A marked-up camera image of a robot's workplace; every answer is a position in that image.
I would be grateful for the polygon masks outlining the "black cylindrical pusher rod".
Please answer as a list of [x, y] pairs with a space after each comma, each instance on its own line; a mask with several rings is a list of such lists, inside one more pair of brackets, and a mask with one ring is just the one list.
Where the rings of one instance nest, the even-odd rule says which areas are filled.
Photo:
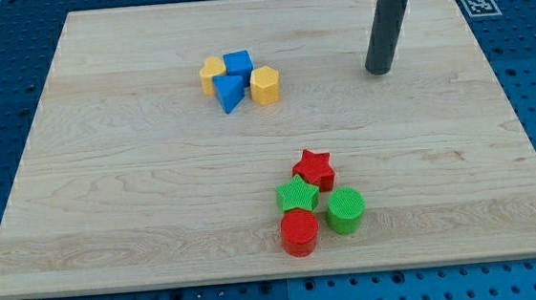
[[391, 70], [408, 0], [377, 0], [365, 70], [386, 75]]

